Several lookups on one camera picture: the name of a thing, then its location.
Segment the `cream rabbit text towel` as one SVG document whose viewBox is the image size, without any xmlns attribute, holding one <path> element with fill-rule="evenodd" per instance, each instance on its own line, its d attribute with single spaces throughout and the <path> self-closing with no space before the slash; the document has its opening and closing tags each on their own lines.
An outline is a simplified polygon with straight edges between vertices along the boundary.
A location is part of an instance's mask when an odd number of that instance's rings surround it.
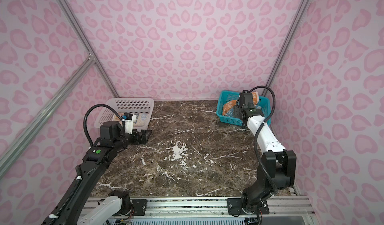
<svg viewBox="0 0 384 225">
<path fill-rule="evenodd" d="M 118 113 L 120 117 L 122 117 L 124 115 L 124 113 Z M 134 122 L 134 127 L 147 127 L 148 124 L 149 124 L 149 121 L 150 121 L 150 118 L 151 116 L 149 114 L 144 114 L 144 113 L 140 113 L 140 114 L 135 114 L 136 116 L 136 120 Z M 113 121 L 118 121 L 121 123 L 120 119 L 113 114 Z"/>
</svg>

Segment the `teal patterned towel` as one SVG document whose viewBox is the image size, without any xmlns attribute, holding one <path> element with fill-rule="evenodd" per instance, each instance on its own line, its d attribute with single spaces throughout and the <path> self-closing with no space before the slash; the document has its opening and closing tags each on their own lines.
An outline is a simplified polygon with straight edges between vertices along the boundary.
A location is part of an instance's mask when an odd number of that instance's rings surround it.
<svg viewBox="0 0 384 225">
<path fill-rule="evenodd" d="M 239 115 L 238 113 L 235 111 L 234 108 L 231 108 L 230 110 L 228 110 L 225 114 L 226 117 L 229 117 L 229 118 L 239 118 Z"/>
</svg>

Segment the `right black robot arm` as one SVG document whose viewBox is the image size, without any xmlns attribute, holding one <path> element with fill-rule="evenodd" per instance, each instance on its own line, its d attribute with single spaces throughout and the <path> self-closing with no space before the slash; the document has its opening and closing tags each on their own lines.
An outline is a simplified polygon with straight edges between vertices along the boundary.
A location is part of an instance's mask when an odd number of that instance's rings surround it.
<svg viewBox="0 0 384 225">
<path fill-rule="evenodd" d="M 275 104 L 268 115 L 257 108 L 253 93 L 244 90 L 235 103 L 234 112 L 254 135 L 253 147 L 258 161 L 257 180 L 242 193 L 243 211 L 261 213 L 266 201 L 295 183 L 297 156 L 277 139 L 268 125 Z"/>
</svg>

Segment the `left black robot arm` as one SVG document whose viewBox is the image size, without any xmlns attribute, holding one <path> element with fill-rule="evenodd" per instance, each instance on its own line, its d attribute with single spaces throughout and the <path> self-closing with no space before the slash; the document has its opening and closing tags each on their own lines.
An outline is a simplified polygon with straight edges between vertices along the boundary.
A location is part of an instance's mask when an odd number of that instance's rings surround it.
<svg viewBox="0 0 384 225">
<path fill-rule="evenodd" d="M 86 152 L 83 162 L 75 167 L 76 178 L 43 225 L 75 225 L 95 185 L 119 153 L 129 145 L 145 145 L 151 130 L 126 133 L 117 121 L 105 122 L 100 137 Z"/>
</svg>

